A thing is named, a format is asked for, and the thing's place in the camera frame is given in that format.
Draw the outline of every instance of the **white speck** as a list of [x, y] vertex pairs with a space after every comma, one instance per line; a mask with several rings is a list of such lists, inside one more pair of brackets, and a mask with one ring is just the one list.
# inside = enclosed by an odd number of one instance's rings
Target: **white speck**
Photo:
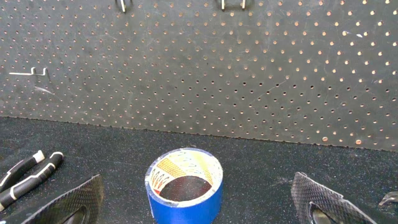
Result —
[[42, 92], [45, 92], [45, 93], [50, 93], [51, 95], [55, 95], [55, 93], [52, 93], [52, 92], [46, 90], [45, 88], [35, 87], [35, 90], [36, 91], [42, 91]]

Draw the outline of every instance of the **blue tape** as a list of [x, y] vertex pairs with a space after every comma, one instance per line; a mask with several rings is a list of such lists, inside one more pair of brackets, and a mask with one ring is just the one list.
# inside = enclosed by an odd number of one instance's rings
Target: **blue tape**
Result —
[[148, 169], [146, 175], [146, 190], [148, 194], [148, 199], [150, 203], [150, 207], [152, 210], [152, 216], [158, 224], [207, 224], [211, 223], [217, 216], [220, 208], [221, 208], [221, 196], [223, 189], [222, 182], [222, 170], [221, 170], [221, 182], [219, 182], [219, 187], [216, 191], [213, 190], [213, 194], [211, 194], [205, 200], [191, 205], [184, 206], [180, 205], [179, 202], [173, 202], [170, 200], [166, 200], [159, 196], [159, 194], [155, 193], [153, 188], [150, 186], [150, 175], [154, 166], [158, 161], [163, 159], [165, 156], [168, 156], [170, 153], [180, 151], [180, 150], [193, 150], [203, 152], [211, 157], [213, 157], [209, 152], [203, 151], [201, 149], [193, 149], [193, 148], [185, 148], [185, 149], [177, 149], [171, 152], [168, 152], [158, 158]]

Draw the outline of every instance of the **perforated board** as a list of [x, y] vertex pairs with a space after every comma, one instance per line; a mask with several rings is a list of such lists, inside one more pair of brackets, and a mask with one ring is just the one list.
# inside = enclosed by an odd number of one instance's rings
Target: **perforated board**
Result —
[[2, 0], [0, 115], [398, 150], [398, 1], [239, 3]]

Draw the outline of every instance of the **black and white handle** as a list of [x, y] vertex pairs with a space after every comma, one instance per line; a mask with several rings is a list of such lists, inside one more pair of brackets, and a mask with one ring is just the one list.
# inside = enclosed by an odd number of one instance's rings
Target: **black and white handle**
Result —
[[19, 197], [31, 191], [44, 182], [57, 169], [63, 159], [61, 152], [53, 153], [47, 162], [33, 175], [28, 176], [23, 181], [0, 193], [0, 211], [7, 208]]
[[28, 170], [44, 160], [44, 154], [39, 150], [33, 156], [19, 161], [7, 174], [0, 180], [0, 193], [12, 187]]

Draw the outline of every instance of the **black table surface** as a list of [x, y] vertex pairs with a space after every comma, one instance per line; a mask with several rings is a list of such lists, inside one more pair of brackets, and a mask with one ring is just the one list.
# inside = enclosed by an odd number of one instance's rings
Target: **black table surface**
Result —
[[391, 207], [395, 205], [377, 207], [384, 194], [398, 190], [394, 152], [0, 118], [0, 175], [39, 149], [46, 156], [53, 151], [65, 155], [53, 176], [0, 218], [60, 186], [101, 174], [105, 199], [98, 223], [154, 223], [145, 173], [160, 155], [180, 147], [204, 149], [223, 166], [223, 203], [214, 223], [298, 223], [290, 194], [295, 172], [306, 173], [356, 205], [397, 215]]

